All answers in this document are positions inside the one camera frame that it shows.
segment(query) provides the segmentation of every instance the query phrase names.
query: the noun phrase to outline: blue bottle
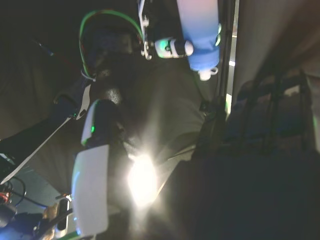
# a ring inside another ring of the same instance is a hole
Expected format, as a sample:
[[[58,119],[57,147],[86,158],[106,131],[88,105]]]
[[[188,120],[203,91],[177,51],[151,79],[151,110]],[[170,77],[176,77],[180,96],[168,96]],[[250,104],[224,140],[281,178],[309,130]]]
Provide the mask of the blue bottle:
[[[218,0],[177,0],[183,37],[193,44],[190,68],[202,81],[210,79],[220,60]]]

